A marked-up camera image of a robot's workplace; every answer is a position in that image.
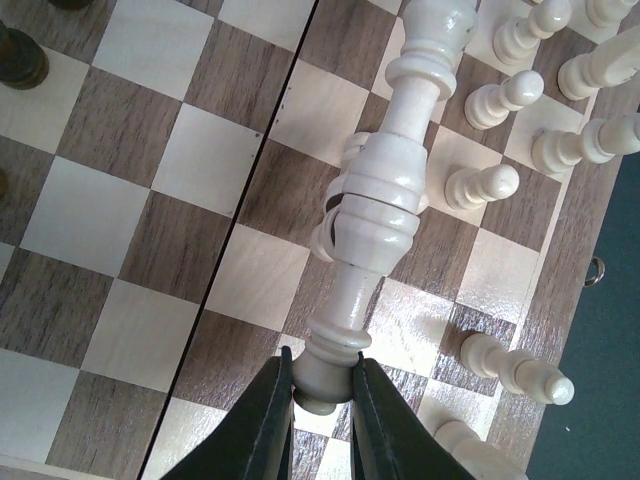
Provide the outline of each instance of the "wooden chessboard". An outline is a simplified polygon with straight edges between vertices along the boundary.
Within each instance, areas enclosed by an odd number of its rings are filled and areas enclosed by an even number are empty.
[[[640,79],[571,102],[556,75],[618,28],[568,28],[501,64],[496,25],[523,0],[482,0],[458,89],[425,139],[429,208],[367,316],[376,358],[419,417],[437,398],[523,467],[543,407],[474,377],[461,332],[557,363],[619,160],[549,177],[541,128],[636,110]],[[334,271],[310,255],[343,141],[376,131],[401,0],[94,0],[61,12],[3,0],[46,48],[47,81],[0,86],[0,476],[156,479],[215,428],[264,361],[303,348]],[[640,22],[638,7],[620,31]],[[477,87],[523,69],[543,97],[472,129]],[[512,165],[520,188],[473,212],[444,202],[461,166]],[[577,396],[581,385],[576,385]],[[296,479],[350,478],[348,408],[296,409]]]

